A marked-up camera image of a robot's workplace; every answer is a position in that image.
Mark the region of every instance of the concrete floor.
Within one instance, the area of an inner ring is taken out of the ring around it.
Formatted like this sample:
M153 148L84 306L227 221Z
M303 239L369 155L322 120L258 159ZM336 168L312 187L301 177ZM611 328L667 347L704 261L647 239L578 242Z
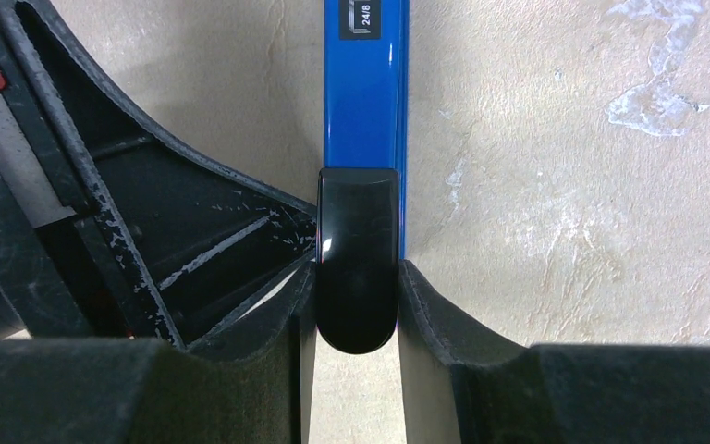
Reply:
M139 105L312 200L322 2L55 0ZM710 345L710 2L412 0L409 258L518 342ZM319 341L314 443L404 441L395 341Z

